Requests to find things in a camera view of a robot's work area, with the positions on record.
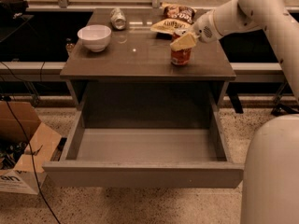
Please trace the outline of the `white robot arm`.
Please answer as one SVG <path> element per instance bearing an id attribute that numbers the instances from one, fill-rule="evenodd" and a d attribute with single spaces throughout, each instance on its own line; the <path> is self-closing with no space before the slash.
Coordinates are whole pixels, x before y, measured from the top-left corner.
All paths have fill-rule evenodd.
<path id="1" fill-rule="evenodd" d="M 232 0 L 202 15 L 171 49 L 231 33 L 264 31 L 294 96 L 299 96 L 299 24 L 283 0 Z M 241 224 L 299 224 L 299 115 L 266 122 L 253 136 L 243 177 Z"/>

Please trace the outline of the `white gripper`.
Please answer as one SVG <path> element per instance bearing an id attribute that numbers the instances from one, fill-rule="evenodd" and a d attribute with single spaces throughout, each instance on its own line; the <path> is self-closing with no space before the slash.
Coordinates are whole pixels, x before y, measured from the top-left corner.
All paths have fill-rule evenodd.
<path id="1" fill-rule="evenodd" d="M 196 46 L 197 39 L 210 43 L 223 38 L 214 21 L 214 11 L 210 10 L 199 17 L 191 27 L 191 32 L 173 33 L 170 48 L 173 51 L 191 49 Z"/>

